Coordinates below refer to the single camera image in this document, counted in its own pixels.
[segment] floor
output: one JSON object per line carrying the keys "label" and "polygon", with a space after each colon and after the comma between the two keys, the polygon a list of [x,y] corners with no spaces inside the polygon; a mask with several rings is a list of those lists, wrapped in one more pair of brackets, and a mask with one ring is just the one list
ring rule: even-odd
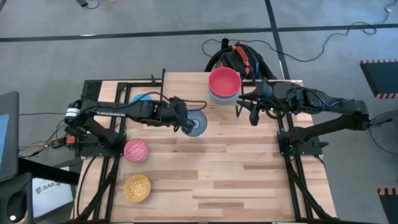
{"label": "floor", "polygon": [[[341,29],[356,21],[381,21],[383,7],[392,1],[100,0],[97,9],[88,10],[76,1],[8,0],[0,12],[0,94],[19,91],[21,113],[63,112],[80,97],[84,80],[160,77],[162,68],[203,71],[209,58],[201,44],[207,39],[259,39],[308,59],[319,54],[331,33],[345,32]],[[94,6],[96,0],[89,4]],[[305,86],[331,96],[364,100],[376,116],[398,109],[398,101],[373,97],[359,61],[397,57],[398,6],[390,10],[386,23],[394,28],[378,29],[376,35],[355,29],[347,37],[334,36],[325,53],[312,62],[278,55],[262,43],[249,45],[278,78],[301,79]],[[96,39],[90,34],[116,35]],[[205,45],[208,54],[219,48],[216,42]],[[322,113],[313,120],[335,117]],[[45,139],[62,118],[21,116],[20,145]],[[398,152],[392,125],[373,128],[373,133],[380,145]],[[369,132],[339,131],[321,140],[331,143],[324,148],[324,158],[338,216],[387,223],[377,189],[397,187],[398,157],[379,150]],[[47,149],[32,160],[55,165],[73,157],[72,151],[60,148]],[[43,223],[63,221],[68,213]]]}

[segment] wooden tabletop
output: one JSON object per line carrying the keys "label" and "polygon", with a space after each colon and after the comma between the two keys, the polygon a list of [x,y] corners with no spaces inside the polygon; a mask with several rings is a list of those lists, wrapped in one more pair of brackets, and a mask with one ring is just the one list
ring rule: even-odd
{"label": "wooden tabletop", "polygon": [[[174,133],[173,128],[126,121],[127,140],[144,139],[150,153],[140,163],[121,158],[112,222],[295,220],[285,162],[279,154],[277,121],[261,113],[259,124],[254,127],[249,122],[249,111],[243,110],[237,118],[233,105],[217,105],[208,94],[208,76],[209,73],[166,73],[164,77],[165,96],[208,102],[203,110],[208,126],[201,136],[192,138],[181,131]],[[117,84],[118,81],[104,81],[98,101],[113,102]],[[245,93],[253,89],[244,87]],[[130,99],[149,91],[160,92],[160,87],[134,87]],[[296,126],[312,125],[307,114],[293,119]],[[96,120],[109,127],[110,118],[97,116]],[[90,160],[83,163],[82,173]],[[313,156],[302,156],[302,160],[309,191],[326,212],[335,216],[324,166]],[[98,157],[88,170],[80,212],[97,191],[102,163],[103,158]],[[139,203],[130,202],[124,195],[124,184],[136,174],[144,174],[152,184],[150,195]],[[108,191],[102,200],[100,218],[104,217],[107,198]],[[299,190],[298,198],[304,217]]]}

